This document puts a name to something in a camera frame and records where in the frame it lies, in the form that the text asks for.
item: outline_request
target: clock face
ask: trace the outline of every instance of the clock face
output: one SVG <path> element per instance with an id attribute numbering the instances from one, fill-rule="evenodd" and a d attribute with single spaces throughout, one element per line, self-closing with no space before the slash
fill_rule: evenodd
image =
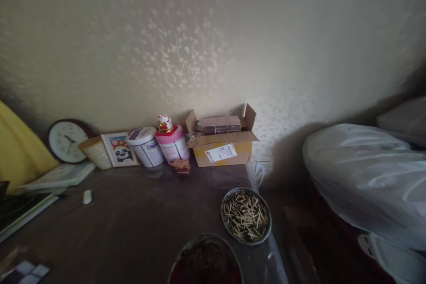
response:
<path id="1" fill-rule="evenodd" d="M 77 163 L 86 158 L 78 146 L 87 139 L 87 133 L 79 125 L 69 121 L 54 124 L 49 132 L 51 150 L 59 159 L 68 163 Z"/>

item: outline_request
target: metal bowl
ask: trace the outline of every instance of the metal bowl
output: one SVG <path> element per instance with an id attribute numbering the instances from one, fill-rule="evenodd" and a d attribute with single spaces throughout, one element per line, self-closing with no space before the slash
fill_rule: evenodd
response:
<path id="1" fill-rule="evenodd" d="M 261 201 L 261 202 L 262 202 L 262 204 L 265 206 L 265 208 L 266 208 L 266 210 L 267 210 L 267 212 L 268 212 L 268 226 L 267 226 L 266 233 L 265 233 L 265 235 L 264 235 L 262 238 L 258 239 L 257 241 L 254 241 L 254 242 L 246 242 L 246 241 L 241 240 L 241 239 L 240 239 L 240 238 L 238 238 L 237 236 L 235 236 L 235 235 L 231 232 L 231 230 L 229 229 L 230 227 L 229 227 L 228 223 L 226 223 L 225 216 L 223 215 L 223 209 L 224 209 L 224 206 L 225 206 L 225 202 L 226 202 L 226 200 L 227 200 L 229 197 L 231 197 L 232 195 L 234 195 L 235 193 L 240 193 L 240 192 L 242 192 L 242 193 L 248 193 L 248 194 L 251 194 L 251 195 L 255 196 L 256 198 L 258 198 L 258 199 L 259 199 L 259 201 Z M 229 192 L 225 195 L 225 197 L 224 197 L 224 198 L 223 198 L 223 200 L 222 200 L 222 205 L 221 205 L 221 218 L 222 218 L 222 223 L 223 223 L 223 225 L 225 226 L 225 229 L 228 231 L 228 233 L 229 233 L 229 234 L 231 234 L 231 236 L 232 236 L 234 239 L 236 239 L 238 242 L 240 242 L 240 243 L 242 243 L 242 244 L 246 244 L 246 245 L 250 245 L 250 246 L 254 246 L 254 245 L 258 245 L 258 244 L 260 244 L 260 243 L 263 243 L 263 242 L 266 240 L 266 238 L 268 237 L 268 235 L 269 235 L 269 233 L 271 232 L 271 229 L 272 229 L 272 216 L 271 216 L 271 211 L 269 210 L 269 207 L 268 207 L 268 205 L 266 204 L 265 200 L 264 200 L 264 199 L 263 199 L 263 198 L 262 198 L 259 194 L 257 194 L 256 192 L 254 192 L 254 191 L 252 191 L 252 190 L 250 190 L 250 189 L 247 189 L 247 188 L 236 188 L 236 189 L 230 190 L 230 191 L 229 191 Z"/>
<path id="2" fill-rule="evenodd" d="M 179 266 L 178 266 L 178 264 L 180 263 L 180 261 L 181 261 L 181 259 L 184 255 L 189 254 L 189 252 L 191 250 L 193 250 L 194 246 L 196 246 L 197 244 L 200 244 L 202 242 L 204 242 L 204 243 L 208 243 L 208 242 L 216 243 L 217 245 L 225 248 L 225 251 L 223 251 L 223 253 L 225 253 L 228 256 L 228 262 L 231 262 L 232 264 L 234 264 L 235 267 L 238 270 L 238 275 L 239 275 L 239 279 L 240 279 L 238 281 L 238 283 L 244 284 L 244 278 L 243 278 L 243 272 L 241 270 L 241 265 L 240 265 L 240 262 L 237 259 L 237 256 L 236 256 L 234 250 L 231 248 L 231 246 L 228 244 L 228 242 L 226 242 L 220 236 L 215 235 L 215 234 L 208 234 L 208 233 L 197 236 L 197 237 L 193 238 L 192 240 L 190 240 L 188 243 L 186 243 L 186 245 L 180 251 L 179 255 L 177 256 L 175 263 L 172 266 L 172 270 L 170 271 L 169 279 L 168 279 L 167 283 L 169 283 L 169 284 L 170 283 L 176 283 L 176 282 L 183 283 L 182 282 L 183 279 L 179 278 Z"/>

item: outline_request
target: book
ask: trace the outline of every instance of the book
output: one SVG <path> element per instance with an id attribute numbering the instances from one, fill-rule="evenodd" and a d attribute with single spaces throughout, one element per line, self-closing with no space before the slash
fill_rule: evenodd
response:
<path id="1" fill-rule="evenodd" d="M 53 194 L 36 194 L 28 199 L 30 201 L 22 209 L 12 212 L 12 214 L 7 214 L 0 219 L 0 243 L 40 214 L 45 208 L 55 202 L 58 197 Z"/>
<path id="2" fill-rule="evenodd" d="M 61 164 L 34 182 L 24 184 L 20 188 L 28 191 L 68 187 L 79 184 L 95 169 L 92 162 L 80 164 Z"/>

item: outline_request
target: picture frame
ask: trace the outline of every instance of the picture frame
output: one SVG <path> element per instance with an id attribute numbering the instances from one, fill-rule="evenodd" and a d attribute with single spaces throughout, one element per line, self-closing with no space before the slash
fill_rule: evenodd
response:
<path id="1" fill-rule="evenodd" d="M 127 132 L 101 134 L 113 167 L 138 166 L 139 158 L 127 144 Z"/>

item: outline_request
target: bowl of matchsticks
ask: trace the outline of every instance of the bowl of matchsticks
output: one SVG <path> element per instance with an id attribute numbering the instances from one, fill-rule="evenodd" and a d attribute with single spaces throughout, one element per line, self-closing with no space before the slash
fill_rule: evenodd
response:
<path id="1" fill-rule="evenodd" d="M 272 217 L 265 200 L 250 189 L 236 188 L 222 201 L 222 222 L 237 241 L 257 245 L 266 240 Z"/>

